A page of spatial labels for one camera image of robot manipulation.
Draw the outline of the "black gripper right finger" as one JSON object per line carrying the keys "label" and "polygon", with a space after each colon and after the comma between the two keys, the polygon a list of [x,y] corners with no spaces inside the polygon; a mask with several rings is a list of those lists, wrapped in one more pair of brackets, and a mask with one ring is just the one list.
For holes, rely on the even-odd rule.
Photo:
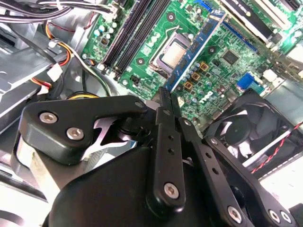
{"label": "black gripper right finger", "polygon": [[201,139],[192,123],[181,117],[177,97],[182,157],[190,198],[202,210],[203,227],[295,227],[297,222],[260,182],[216,138]]}

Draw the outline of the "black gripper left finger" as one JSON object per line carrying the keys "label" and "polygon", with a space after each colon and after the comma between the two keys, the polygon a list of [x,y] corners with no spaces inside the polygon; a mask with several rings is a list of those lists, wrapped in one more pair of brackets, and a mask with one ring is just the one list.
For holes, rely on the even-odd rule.
{"label": "black gripper left finger", "polygon": [[37,102],[22,112],[18,153],[32,151],[29,165],[48,201],[76,177],[90,154],[135,141],[151,149],[146,199],[158,214],[185,206],[176,97],[160,87],[151,101],[112,96]]}

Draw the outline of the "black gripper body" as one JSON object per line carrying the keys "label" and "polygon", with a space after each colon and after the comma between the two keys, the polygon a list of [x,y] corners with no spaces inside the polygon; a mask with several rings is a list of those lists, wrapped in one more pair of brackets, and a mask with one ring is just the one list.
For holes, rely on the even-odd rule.
{"label": "black gripper body", "polygon": [[186,205],[164,220],[146,203],[149,148],[134,148],[69,182],[57,195],[47,227],[223,227],[207,207],[194,168],[183,164]]}

